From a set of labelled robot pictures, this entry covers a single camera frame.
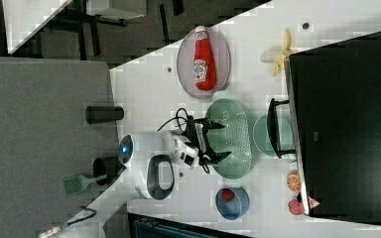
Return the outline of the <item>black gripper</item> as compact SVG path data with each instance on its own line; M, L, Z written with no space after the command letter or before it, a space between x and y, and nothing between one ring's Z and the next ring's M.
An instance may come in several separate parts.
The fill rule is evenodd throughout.
M201 165L217 165L226 159L231 152L209 152L210 146L207 139L207 132L210 129L223 129L224 125L208 118L194 119L187 117L185 136L198 148L199 163Z

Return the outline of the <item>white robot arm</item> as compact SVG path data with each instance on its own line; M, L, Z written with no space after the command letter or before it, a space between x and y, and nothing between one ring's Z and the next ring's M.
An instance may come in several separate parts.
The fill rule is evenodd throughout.
M186 118L186 128L129 134L119 143L119 161L131 173L143 197L163 200L173 191L173 164L192 170L199 165L208 174L209 166L222 162L231 151L215 152L208 141L210 130L225 126L207 118Z

